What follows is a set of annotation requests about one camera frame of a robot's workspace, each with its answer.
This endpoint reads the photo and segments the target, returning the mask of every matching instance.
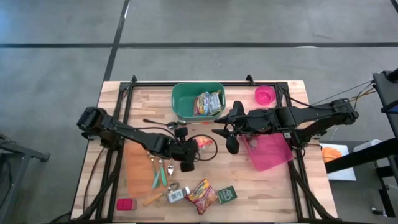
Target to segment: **wooden cutting board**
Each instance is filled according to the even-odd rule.
[[[129,195],[132,198],[148,197],[158,192],[167,190],[167,186],[163,186],[162,178],[159,177],[160,186],[152,190],[155,174],[152,162],[147,157],[147,151],[142,146],[133,141],[126,141],[124,147],[124,159],[126,165],[126,180]],[[159,171],[159,158],[154,160],[156,171]],[[165,173],[167,175],[168,161],[165,161]]]

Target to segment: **pink cup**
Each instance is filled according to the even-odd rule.
[[[272,87],[263,85],[256,88],[254,98],[261,105],[268,105],[276,99],[275,90]]]

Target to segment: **butcher block tabletop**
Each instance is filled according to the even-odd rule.
[[[305,85],[302,80],[260,82],[287,82],[290,96],[308,103],[307,92],[305,91]],[[119,85],[120,82],[103,83],[98,107],[104,108],[108,114],[112,114],[116,106]],[[255,89],[256,87],[251,86],[226,86],[226,109],[223,111],[222,116],[228,114],[229,109],[232,108],[233,101],[236,100],[242,102],[245,113],[256,108],[264,108],[264,106],[257,104],[254,100]],[[143,123],[142,119],[147,118],[161,123],[178,120],[170,105],[171,93],[172,87],[134,87],[128,124],[134,127],[164,127],[157,124]],[[124,99],[122,104],[120,118],[124,115],[125,101],[126,99]],[[292,102],[292,105],[303,107],[295,102]],[[138,203],[137,209],[134,211],[118,211],[115,209],[114,222],[297,221],[289,170],[286,163],[259,172],[254,168],[243,144],[240,146],[239,153],[232,155],[225,147],[225,138],[211,132],[212,129],[222,129],[222,124],[189,124],[187,128],[188,137],[195,134],[212,136],[218,144],[218,154],[211,161],[196,162],[195,170],[192,172],[182,173],[178,162],[174,162],[175,171],[171,177],[168,177],[168,184],[177,181],[180,183],[180,187],[187,186],[193,190],[203,179],[207,179],[215,190],[232,185],[238,196],[237,199],[222,205],[216,201],[208,207],[203,215],[199,215],[195,206],[185,199],[175,203],[168,203],[166,197],[162,197],[146,207],[142,206],[142,201],[161,191],[161,188],[156,192],[147,191],[148,183],[152,185],[154,179],[151,161],[147,158],[146,151],[140,148],[140,145],[132,141],[126,141],[116,200],[120,198],[135,198]],[[144,131],[166,133],[159,129],[145,129]],[[83,213],[85,189],[93,164],[102,149],[100,140],[90,141],[87,147],[75,203],[73,204],[72,218],[77,218]],[[202,152],[201,157],[211,157],[214,151],[215,147],[212,145]],[[86,196],[86,207],[92,202],[100,189],[106,157],[105,152],[102,153],[91,180]],[[304,162],[311,191],[326,210],[334,217],[337,217],[320,148],[316,145],[306,147]],[[104,218],[108,213],[109,199],[110,190],[104,200]],[[304,217],[308,217],[304,195],[301,190],[300,199],[302,201]]]

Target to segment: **green plastic basket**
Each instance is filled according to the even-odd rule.
[[[193,115],[193,100],[196,96],[221,90],[221,112],[213,116]],[[179,83],[173,87],[172,108],[178,119],[183,121],[211,121],[218,118],[225,109],[224,86],[218,82]]]

